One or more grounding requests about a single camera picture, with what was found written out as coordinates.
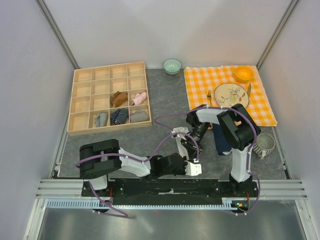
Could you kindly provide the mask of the white cloth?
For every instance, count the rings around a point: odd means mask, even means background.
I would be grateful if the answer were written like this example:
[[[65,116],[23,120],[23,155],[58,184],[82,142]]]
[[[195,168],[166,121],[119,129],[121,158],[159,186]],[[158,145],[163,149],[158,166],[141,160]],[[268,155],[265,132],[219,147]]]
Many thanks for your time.
[[[177,144],[178,153],[186,160],[190,160],[188,149],[192,147],[192,145],[190,145],[189,139],[181,134],[177,134],[174,139]]]

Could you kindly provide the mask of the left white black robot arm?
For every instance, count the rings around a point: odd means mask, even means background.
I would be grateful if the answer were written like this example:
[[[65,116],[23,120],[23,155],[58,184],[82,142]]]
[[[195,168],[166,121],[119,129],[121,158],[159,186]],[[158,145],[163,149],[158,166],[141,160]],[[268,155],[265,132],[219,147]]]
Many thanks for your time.
[[[79,149],[76,167],[79,176],[99,197],[110,191],[108,174],[121,170],[139,178],[158,179],[167,175],[186,175],[186,159],[178,153],[168,156],[138,156],[127,152],[116,139],[86,144]]]

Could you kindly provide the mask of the brown underwear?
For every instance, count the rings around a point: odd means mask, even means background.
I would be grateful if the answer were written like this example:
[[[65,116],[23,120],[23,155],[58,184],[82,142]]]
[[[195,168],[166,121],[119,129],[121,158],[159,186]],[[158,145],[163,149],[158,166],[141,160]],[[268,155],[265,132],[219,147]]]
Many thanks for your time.
[[[113,97],[110,99],[110,103],[112,107],[118,108],[122,105],[128,98],[128,94],[126,92],[117,91]]]

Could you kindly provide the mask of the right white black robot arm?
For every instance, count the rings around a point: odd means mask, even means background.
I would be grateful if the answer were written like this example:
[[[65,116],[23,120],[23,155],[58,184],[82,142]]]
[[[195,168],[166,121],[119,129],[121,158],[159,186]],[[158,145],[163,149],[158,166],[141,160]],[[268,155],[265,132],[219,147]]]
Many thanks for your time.
[[[178,144],[180,155],[196,159],[202,150],[201,140],[212,125],[215,147],[226,145],[232,153],[229,191],[235,197],[242,196],[253,181],[251,155],[261,133],[245,107],[240,103],[232,107],[200,105],[186,114],[186,122],[192,130]]]

